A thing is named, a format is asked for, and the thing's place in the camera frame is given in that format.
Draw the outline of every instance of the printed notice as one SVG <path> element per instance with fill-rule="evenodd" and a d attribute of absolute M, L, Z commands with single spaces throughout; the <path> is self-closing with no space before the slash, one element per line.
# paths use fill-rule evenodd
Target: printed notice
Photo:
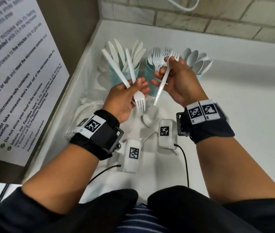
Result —
<path fill-rule="evenodd" d="M 68 78 L 36 0 L 0 0 L 0 160 L 26 165 Z"/>

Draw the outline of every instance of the striped shirt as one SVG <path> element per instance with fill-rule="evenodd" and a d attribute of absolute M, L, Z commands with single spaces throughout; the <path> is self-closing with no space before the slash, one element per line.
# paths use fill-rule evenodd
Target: striped shirt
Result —
<path fill-rule="evenodd" d="M 124 221 L 117 227 L 116 233 L 168 233 L 160 224 L 153 211 L 144 204 L 136 205 L 126 214 Z"/>

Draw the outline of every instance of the person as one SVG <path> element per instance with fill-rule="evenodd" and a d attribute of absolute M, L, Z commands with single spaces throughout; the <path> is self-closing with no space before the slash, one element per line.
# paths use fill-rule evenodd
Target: person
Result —
<path fill-rule="evenodd" d="M 169 61 L 164 87 L 184 108 L 208 96 L 185 62 Z M 162 79 L 166 67 L 155 72 Z M 152 79 L 159 86 L 160 82 Z M 103 110 L 119 123 L 129 118 L 131 99 L 148 82 L 117 85 Z M 275 183 L 233 137 L 213 136 L 196 144 L 209 198 L 184 186 L 160 190 L 137 203 L 135 190 L 105 193 L 78 204 L 99 159 L 69 144 L 21 188 L 0 203 L 0 232 L 272 232 Z"/>

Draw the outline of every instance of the white cable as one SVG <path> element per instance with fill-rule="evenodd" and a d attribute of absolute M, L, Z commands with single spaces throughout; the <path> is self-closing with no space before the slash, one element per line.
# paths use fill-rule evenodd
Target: white cable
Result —
<path fill-rule="evenodd" d="M 167 1 L 170 2 L 171 4 L 173 4 L 174 6 L 178 7 L 179 9 L 183 10 L 183 11 L 193 11 L 197 7 L 197 5 L 199 4 L 199 0 L 197 0 L 197 2 L 195 3 L 195 5 L 193 7 L 186 8 L 186 7 L 183 7 L 180 4 L 176 3 L 173 0 L 167 0 Z"/>

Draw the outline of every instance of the brick wall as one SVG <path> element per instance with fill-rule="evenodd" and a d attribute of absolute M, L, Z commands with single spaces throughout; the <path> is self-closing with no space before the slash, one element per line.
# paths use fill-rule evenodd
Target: brick wall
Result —
<path fill-rule="evenodd" d="M 193 6 L 196 0 L 175 0 Z M 275 0 L 200 0 L 182 12 L 166 0 L 99 0 L 101 17 L 275 43 Z"/>

